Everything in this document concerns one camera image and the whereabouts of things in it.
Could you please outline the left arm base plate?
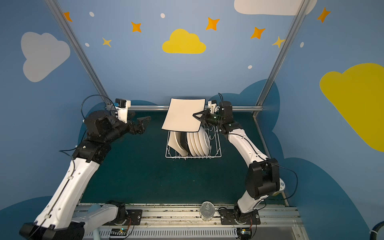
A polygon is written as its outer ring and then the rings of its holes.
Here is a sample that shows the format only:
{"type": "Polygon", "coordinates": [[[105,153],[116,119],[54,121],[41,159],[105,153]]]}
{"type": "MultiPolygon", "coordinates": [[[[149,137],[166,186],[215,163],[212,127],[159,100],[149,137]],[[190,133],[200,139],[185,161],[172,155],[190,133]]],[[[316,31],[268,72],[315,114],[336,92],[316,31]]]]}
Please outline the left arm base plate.
{"type": "Polygon", "coordinates": [[[104,226],[139,226],[142,220],[142,210],[126,210],[126,214],[123,218],[110,221],[104,226]]]}

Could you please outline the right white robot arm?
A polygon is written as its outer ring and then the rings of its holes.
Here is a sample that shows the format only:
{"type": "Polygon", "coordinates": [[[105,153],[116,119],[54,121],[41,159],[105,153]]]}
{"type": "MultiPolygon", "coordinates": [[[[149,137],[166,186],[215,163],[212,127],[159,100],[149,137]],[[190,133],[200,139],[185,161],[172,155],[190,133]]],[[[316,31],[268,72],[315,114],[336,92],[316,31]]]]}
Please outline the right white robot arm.
{"type": "Polygon", "coordinates": [[[246,191],[234,207],[237,218],[253,212],[260,202],[280,191],[281,179],[278,161],[270,159],[250,140],[244,128],[234,120],[233,106],[230,102],[220,102],[215,110],[194,113],[193,117],[204,126],[217,127],[247,164],[246,191]]]}

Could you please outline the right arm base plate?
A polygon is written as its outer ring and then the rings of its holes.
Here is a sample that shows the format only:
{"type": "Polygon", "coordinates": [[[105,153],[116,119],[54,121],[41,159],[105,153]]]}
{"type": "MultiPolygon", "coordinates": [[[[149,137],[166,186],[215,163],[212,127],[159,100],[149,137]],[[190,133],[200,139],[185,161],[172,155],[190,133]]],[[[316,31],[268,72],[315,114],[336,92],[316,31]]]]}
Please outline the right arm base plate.
{"type": "Polygon", "coordinates": [[[238,209],[219,208],[218,213],[222,225],[260,225],[259,212],[254,210],[249,213],[242,213],[238,209]]]}

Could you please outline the white square plate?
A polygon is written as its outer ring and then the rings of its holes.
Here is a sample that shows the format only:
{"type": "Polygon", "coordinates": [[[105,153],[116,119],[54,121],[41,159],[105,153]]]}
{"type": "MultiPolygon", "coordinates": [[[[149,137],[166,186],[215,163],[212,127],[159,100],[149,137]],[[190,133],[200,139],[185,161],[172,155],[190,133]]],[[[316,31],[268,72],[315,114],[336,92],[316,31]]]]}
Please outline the white square plate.
{"type": "Polygon", "coordinates": [[[187,157],[188,152],[181,146],[181,133],[170,131],[170,138],[168,140],[168,146],[174,149],[182,157],[187,157]]]}
{"type": "Polygon", "coordinates": [[[201,122],[193,114],[205,109],[205,99],[185,100],[172,98],[162,130],[172,132],[198,132],[201,122]]]}

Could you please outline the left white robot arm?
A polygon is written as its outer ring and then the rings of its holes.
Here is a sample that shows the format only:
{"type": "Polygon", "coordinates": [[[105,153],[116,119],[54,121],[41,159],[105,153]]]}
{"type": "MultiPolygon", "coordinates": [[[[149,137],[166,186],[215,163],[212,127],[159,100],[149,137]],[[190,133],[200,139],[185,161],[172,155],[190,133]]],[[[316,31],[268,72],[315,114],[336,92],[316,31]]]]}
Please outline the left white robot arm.
{"type": "Polygon", "coordinates": [[[27,240],[81,240],[106,223],[124,225],[127,211],[122,202],[109,201],[84,217],[73,216],[89,181],[111,150],[111,144],[125,134],[142,135],[151,117],[136,122],[95,111],[84,123],[88,136],[77,146],[69,169],[55,194],[34,222],[25,223],[19,234],[27,240]]]}

